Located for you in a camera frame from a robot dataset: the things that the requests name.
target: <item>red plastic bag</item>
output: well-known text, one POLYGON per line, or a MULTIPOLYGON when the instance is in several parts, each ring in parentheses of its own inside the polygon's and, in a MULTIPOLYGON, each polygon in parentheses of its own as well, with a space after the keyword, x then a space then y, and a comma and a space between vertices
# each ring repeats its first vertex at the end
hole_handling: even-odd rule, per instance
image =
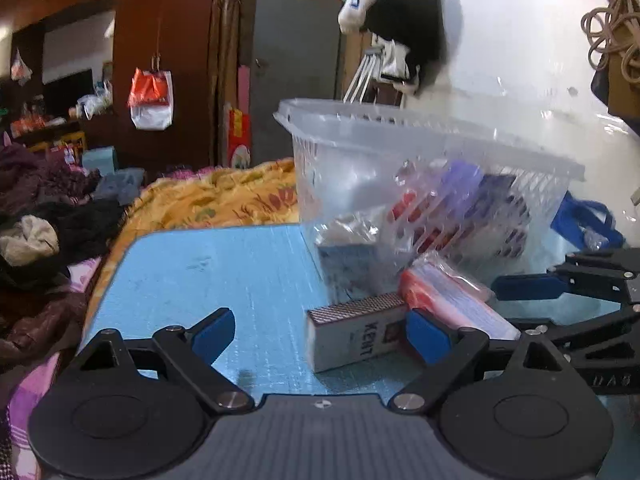
POLYGON ((137 68, 127 106, 135 108, 140 105, 167 106, 168 104, 169 85, 165 72, 143 72, 137 68))

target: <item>white box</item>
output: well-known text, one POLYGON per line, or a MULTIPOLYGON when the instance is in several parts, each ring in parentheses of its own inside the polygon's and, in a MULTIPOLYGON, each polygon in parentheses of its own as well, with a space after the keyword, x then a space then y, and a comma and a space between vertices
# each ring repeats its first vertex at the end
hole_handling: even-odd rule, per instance
POLYGON ((306 360, 314 372, 363 361, 398 347, 407 304, 396 293, 308 310, 306 360))

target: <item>brown jacket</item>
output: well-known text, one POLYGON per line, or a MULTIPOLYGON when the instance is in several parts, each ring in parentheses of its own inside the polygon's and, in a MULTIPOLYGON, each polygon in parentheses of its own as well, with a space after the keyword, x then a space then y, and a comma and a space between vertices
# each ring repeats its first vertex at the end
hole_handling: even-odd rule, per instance
POLYGON ((70 325, 82 328, 85 311, 79 292, 0 289, 0 373, 42 357, 70 325))

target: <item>light blue box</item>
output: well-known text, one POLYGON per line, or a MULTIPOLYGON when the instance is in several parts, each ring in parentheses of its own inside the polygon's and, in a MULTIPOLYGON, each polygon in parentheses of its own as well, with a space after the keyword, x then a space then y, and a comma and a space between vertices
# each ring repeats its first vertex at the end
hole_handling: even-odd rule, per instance
POLYGON ((118 169, 118 157, 113 146, 87 150, 82 154, 82 167, 86 170, 100 170, 101 175, 115 173, 118 169))

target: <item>white wall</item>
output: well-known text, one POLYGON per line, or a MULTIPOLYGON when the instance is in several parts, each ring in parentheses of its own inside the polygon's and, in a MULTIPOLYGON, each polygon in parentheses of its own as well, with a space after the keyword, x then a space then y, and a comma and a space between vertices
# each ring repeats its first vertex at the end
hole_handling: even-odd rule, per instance
POLYGON ((113 11, 103 12, 45 34, 43 84, 89 68, 94 82, 100 81, 102 64, 113 60, 113 38, 105 38, 104 31, 114 17, 113 11))
POLYGON ((11 35, 0 40, 0 77, 11 73, 11 35))
POLYGON ((604 202, 640 244, 640 139, 590 89, 580 18, 605 0, 443 0, 449 63, 407 107, 528 137, 583 164, 572 191, 604 202), (523 102, 527 106, 513 104, 523 102))
POLYGON ((590 110, 580 18, 606 0, 443 0, 450 61, 439 82, 500 95, 516 86, 556 106, 590 110), (571 97, 567 89, 578 89, 571 97))

